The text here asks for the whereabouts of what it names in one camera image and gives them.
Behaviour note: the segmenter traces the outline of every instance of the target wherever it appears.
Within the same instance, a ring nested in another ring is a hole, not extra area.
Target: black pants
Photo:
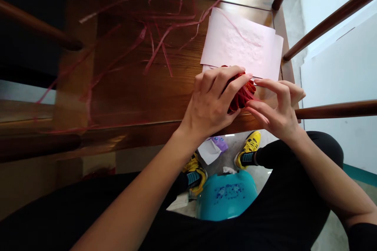
[[[308,135],[342,167],[343,151],[335,139],[315,131]],[[165,210],[187,187],[187,179],[181,174],[140,250],[310,250],[326,222],[329,207],[281,140],[260,148],[257,162],[273,169],[266,185],[242,215],[221,222]],[[0,250],[69,250],[136,175],[88,180],[30,203],[0,223]]]

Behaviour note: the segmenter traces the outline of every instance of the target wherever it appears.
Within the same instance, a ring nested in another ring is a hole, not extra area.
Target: knee
[[[343,150],[339,143],[329,134],[320,131],[308,131],[310,139],[339,167],[343,168]]]

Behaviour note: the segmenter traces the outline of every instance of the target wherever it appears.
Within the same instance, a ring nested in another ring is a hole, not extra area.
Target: purple object
[[[217,147],[220,148],[221,154],[228,150],[228,144],[225,142],[225,140],[221,136],[213,136],[211,137],[211,140],[213,143],[216,144]]]

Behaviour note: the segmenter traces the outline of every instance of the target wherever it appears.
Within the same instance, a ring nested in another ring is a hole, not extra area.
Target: sneaker
[[[191,173],[193,171],[196,171],[201,176],[201,181],[198,186],[190,188],[190,190],[194,195],[199,195],[203,191],[203,186],[208,178],[208,174],[206,170],[203,168],[203,166],[200,164],[196,152],[194,152],[190,161],[184,166],[182,170],[183,173]]]
[[[234,164],[240,168],[240,169],[246,169],[248,166],[242,166],[241,164],[241,158],[244,153],[251,153],[258,150],[260,143],[260,132],[259,131],[253,131],[250,133],[250,135],[247,137],[245,143],[243,144],[243,148],[236,157],[234,158]]]

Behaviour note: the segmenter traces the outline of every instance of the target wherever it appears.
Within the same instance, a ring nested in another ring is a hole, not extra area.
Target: forearm
[[[287,144],[303,165],[320,196],[347,227],[358,222],[377,224],[377,207],[373,201],[313,143],[304,130],[299,130],[296,137]]]
[[[171,185],[201,140],[177,131],[72,250],[137,250]]]

